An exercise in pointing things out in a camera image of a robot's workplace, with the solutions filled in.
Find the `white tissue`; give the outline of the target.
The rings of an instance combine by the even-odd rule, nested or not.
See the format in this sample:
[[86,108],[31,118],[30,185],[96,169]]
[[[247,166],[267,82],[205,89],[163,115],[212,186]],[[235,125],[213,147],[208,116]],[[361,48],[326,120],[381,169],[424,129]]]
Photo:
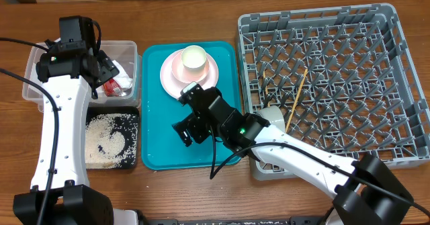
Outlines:
[[114,80],[119,84],[119,86],[121,86],[122,89],[130,89],[132,87],[132,78],[130,78],[120,63],[118,63],[116,60],[113,60],[112,62],[119,70],[119,74],[114,77]]

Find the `red snack wrapper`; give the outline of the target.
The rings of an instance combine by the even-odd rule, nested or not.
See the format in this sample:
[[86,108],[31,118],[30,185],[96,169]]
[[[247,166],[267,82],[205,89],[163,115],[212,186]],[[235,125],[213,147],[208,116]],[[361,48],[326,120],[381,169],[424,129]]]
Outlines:
[[103,92],[108,97],[119,97],[123,94],[121,86],[114,79],[110,79],[103,84]]

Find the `pink plate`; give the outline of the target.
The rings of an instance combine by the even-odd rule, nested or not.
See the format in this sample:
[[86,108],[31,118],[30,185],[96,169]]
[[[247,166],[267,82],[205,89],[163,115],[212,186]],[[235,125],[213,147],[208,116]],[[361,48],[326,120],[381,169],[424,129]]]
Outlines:
[[[189,83],[178,81],[172,73],[172,61],[181,50],[175,51],[166,58],[160,72],[160,80],[164,90],[175,99],[178,99],[181,95],[181,90],[189,85]],[[209,73],[203,81],[198,83],[203,87],[203,89],[215,87],[219,78],[219,70],[215,60],[209,54],[206,54],[206,56],[209,60]]]

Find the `small pink bowl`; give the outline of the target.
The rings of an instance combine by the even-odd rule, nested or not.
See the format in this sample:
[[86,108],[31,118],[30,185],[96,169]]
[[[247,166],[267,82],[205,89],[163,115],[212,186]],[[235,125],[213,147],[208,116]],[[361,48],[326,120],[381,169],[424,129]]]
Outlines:
[[171,68],[173,76],[182,83],[191,83],[193,81],[199,83],[203,81],[209,73],[209,60],[206,59],[202,68],[192,71],[191,69],[187,69],[183,64],[181,55],[182,50],[174,57],[172,61]]

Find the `pale green cup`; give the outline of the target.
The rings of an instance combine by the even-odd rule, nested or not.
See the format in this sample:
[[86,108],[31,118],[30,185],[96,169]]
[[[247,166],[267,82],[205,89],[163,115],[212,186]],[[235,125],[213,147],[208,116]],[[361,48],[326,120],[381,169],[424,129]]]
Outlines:
[[206,65],[206,51],[198,45],[191,45],[183,49],[181,61],[183,66],[192,73],[200,73]]

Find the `grey bowl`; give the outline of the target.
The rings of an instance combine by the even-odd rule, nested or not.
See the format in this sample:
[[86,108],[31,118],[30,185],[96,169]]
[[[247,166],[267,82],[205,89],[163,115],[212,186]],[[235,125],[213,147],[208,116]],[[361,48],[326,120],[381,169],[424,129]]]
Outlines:
[[284,116],[278,106],[265,107],[257,111],[256,114],[268,120],[270,124],[275,125],[281,131],[286,130]]

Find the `wooden chopstick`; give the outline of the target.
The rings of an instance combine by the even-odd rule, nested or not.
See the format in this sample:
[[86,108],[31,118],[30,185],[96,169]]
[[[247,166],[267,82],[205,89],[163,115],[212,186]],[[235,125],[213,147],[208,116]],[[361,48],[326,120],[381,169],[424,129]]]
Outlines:
[[271,106],[271,104],[270,104],[271,95],[269,94],[269,91],[268,91],[269,80],[267,79],[265,71],[263,71],[263,84],[264,84],[264,91],[265,91],[265,96],[266,96],[266,101],[267,101],[266,107],[270,107]]
[[297,103],[298,103],[298,100],[299,100],[300,94],[301,94],[301,92],[302,92],[302,87],[303,87],[304,82],[305,82],[305,80],[306,80],[306,76],[307,76],[307,74],[308,74],[308,69],[306,68],[306,69],[304,70],[303,78],[302,78],[302,80],[301,80],[301,82],[300,82],[300,85],[299,85],[299,87],[298,87],[298,91],[297,91],[297,94],[296,94],[296,97],[295,97],[295,100],[294,100],[294,104],[293,104],[293,106],[292,106],[291,113],[290,113],[290,116],[289,116],[289,118],[288,118],[288,122],[287,122],[287,124],[286,124],[286,129],[285,129],[285,131],[286,131],[286,132],[288,132],[288,128],[290,127],[290,124],[291,124],[292,118],[293,118],[293,116],[294,116],[294,112],[295,112],[295,109],[296,109],[296,106],[297,106]]

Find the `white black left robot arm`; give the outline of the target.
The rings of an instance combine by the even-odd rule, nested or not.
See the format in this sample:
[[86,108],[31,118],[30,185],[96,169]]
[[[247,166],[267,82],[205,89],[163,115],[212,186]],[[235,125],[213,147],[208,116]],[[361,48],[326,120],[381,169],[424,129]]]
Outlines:
[[90,188],[85,166],[85,119],[96,88],[119,71],[96,44],[52,42],[36,65],[44,96],[39,161],[30,192],[13,212],[22,224],[146,224],[139,210],[119,210]]

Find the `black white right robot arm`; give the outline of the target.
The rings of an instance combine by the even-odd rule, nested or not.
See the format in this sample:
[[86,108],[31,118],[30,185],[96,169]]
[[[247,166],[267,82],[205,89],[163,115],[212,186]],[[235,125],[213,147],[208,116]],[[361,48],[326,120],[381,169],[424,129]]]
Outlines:
[[372,155],[338,156],[297,140],[261,116],[193,112],[174,130],[186,145],[220,138],[235,156],[251,156],[286,169],[327,194],[333,207],[324,224],[400,224],[413,197]]

